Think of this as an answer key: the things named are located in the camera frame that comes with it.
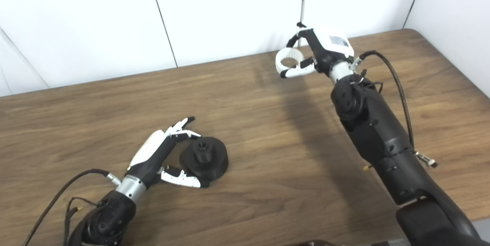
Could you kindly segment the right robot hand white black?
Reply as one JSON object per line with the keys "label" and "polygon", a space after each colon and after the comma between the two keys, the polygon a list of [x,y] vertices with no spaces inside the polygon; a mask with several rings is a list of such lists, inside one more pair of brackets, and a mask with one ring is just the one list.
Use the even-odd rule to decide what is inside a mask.
{"label": "right robot hand white black", "polygon": [[[354,59],[353,47],[343,33],[326,26],[308,27],[301,22],[296,26],[298,31],[275,56],[275,68],[281,78],[318,72],[336,83],[343,77],[355,74],[359,61]],[[312,51],[311,57],[306,58],[294,47],[299,39],[306,40]]]}

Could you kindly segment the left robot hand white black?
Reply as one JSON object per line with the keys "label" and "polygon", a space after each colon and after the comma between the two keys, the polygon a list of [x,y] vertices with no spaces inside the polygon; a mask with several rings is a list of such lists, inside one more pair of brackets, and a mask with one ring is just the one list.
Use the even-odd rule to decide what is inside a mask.
{"label": "left robot hand white black", "polygon": [[136,203],[145,191],[159,181],[184,187],[208,188],[209,181],[192,176],[175,166],[164,166],[164,161],[177,143],[188,138],[201,138],[201,134],[185,129],[194,120],[193,116],[187,117],[166,131],[154,131],[133,156],[116,191]]}

